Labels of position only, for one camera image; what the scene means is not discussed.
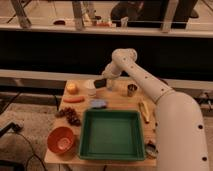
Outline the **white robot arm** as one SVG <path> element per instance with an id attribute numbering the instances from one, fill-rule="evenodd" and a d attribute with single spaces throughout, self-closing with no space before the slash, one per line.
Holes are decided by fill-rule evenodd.
<path id="1" fill-rule="evenodd" d="M 141 68 L 136 59 L 134 49 L 116 49 L 102 75 L 114 79 L 125 71 L 156 104 L 157 171 L 210 171 L 198 103 Z"/>

